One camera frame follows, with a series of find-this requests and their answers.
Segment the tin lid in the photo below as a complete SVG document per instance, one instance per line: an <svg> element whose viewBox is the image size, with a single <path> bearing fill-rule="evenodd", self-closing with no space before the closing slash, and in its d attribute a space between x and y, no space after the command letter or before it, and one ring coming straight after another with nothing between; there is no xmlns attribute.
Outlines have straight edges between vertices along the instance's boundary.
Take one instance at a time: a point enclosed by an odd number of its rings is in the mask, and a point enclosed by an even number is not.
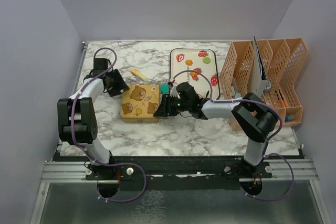
<svg viewBox="0 0 336 224"><path fill-rule="evenodd" d="M131 85L123 91L121 98L121 118L154 117L160 105L160 91L156 84Z"/></svg>

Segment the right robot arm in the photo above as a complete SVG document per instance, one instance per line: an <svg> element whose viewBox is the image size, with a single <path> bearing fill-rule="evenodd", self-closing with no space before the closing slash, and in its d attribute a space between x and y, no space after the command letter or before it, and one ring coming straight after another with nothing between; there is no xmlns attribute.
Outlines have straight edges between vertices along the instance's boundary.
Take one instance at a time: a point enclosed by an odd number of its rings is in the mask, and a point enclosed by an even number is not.
<svg viewBox="0 0 336 224"><path fill-rule="evenodd" d="M187 111L193 118L208 120L234 118L248 137L247 148L240 162L226 165L224 173L232 178L251 178L260 171L267 142L282 128L283 120L273 107L254 93L233 100L212 100L200 97L187 82L173 87L174 94L165 94L154 116L166 118Z"/></svg>

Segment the gold cookie tin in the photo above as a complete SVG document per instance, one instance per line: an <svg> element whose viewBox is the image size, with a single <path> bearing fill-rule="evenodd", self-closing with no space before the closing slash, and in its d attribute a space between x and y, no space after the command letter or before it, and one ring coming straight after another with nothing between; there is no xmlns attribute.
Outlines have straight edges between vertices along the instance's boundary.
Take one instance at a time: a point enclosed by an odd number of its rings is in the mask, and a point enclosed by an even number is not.
<svg viewBox="0 0 336 224"><path fill-rule="evenodd" d="M159 121L158 117L125 117L121 118L125 123L156 123Z"/></svg>

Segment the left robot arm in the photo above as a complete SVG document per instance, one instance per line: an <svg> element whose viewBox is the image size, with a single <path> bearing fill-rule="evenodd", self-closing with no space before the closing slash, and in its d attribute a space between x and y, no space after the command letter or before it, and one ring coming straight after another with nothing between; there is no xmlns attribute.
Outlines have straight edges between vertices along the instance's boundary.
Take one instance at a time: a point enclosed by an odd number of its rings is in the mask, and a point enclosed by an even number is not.
<svg viewBox="0 0 336 224"><path fill-rule="evenodd" d="M102 93L110 97L129 90L118 69L106 58L93 61L93 69L83 85L72 96L57 102L58 134L63 142L79 148L88 158L94 171L104 179L115 175L116 165L109 150L98 140L98 123L94 102Z"/></svg>

